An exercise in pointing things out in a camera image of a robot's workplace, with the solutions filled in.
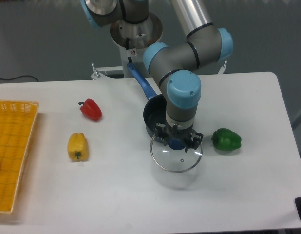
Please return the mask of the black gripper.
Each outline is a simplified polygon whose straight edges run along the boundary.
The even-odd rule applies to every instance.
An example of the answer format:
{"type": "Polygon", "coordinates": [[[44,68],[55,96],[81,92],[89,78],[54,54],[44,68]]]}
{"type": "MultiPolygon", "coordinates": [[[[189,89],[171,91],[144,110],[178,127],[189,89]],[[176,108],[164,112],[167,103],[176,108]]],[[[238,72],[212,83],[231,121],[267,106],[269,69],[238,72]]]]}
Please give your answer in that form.
{"type": "Polygon", "coordinates": [[[154,128],[154,133],[156,138],[159,139],[165,146],[168,141],[171,139],[178,139],[184,141],[185,152],[188,149],[196,150],[202,143],[203,134],[199,132],[192,131],[193,125],[190,125],[188,128],[182,129],[180,125],[174,125],[171,127],[168,124],[156,123],[154,128]]]}

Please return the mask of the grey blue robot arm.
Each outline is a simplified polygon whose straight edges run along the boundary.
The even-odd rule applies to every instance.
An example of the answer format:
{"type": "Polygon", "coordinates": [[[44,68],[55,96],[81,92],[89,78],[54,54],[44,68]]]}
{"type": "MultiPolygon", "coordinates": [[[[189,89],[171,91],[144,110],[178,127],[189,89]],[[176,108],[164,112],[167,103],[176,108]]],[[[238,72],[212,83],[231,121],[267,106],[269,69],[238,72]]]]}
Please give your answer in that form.
{"type": "Polygon", "coordinates": [[[160,41],[162,23],[149,11],[146,0],[83,0],[81,6],[90,24],[110,26],[113,41],[124,49],[123,65],[133,60],[148,72],[166,100],[166,121],[154,132],[164,143],[179,140],[185,149],[196,149],[203,135],[193,124],[201,97],[201,81],[195,70],[226,59],[233,40],[224,28],[216,28],[201,0],[173,0],[174,11],[186,35],[186,43],[170,48],[160,41]]]}

